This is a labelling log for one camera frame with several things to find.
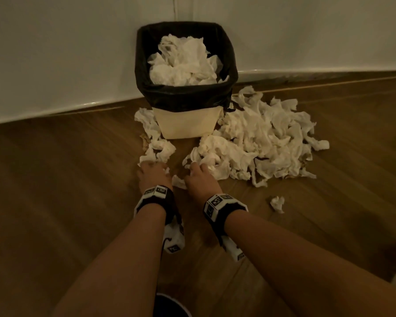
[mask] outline person's right arm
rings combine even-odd
[[[203,206],[222,193],[206,165],[185,178]],[[396,288],[354,264],[243,210],[226,219],[227,235],[300,316],[396,316]]]

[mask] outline person's right hand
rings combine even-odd
[[[203,207],[205,202],[215,194],[222,194],[222,188],[211,175],[206,164],[198,165],[192,162],[191,174],[185,177],[185,184],[191,197]]]

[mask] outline black trash bag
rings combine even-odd
[[[158,44],[165,35],[204,38],[209,56],[217,55],[223,63],[219,76],[224,80],[214,85],[173,87],[154,85],[149,77],[149,56],[159,52]],[[226,32],[216,23],[160,22],[141,27],[136,37],[135,57],[136,85],[149,104],[171,112],[191,111],[223,106],[231,101],[232,87],[238,81],[235,53]]]

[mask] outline trash can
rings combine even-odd
[[[165,35],[204,38],[211,55],[223,63],[219,75],[224,80],[214,85],[173,87],[154,85],[149,77],[149,56],[158,52]],[[138,90],[151,105],[166,139],[194,138],[211,134],[223,108],[231,101],[232,87],[238,81],[235,53],[226,32],[216,23],[160,22],[141,27],[137,32],[135,77]]]

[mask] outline person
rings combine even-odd
[[[157,185],[173,190],[166,167],[143,162],[140,191]],[[192,163],[185,183],[200,207],[222,193],[204,164]],[[157,311],[165,217],[161,205],[143,206],[79,276],[53,316],[183,316]],[[396,317],[396,288],[288,230],[243,210],[230,212],[224,230],[298,316]]]

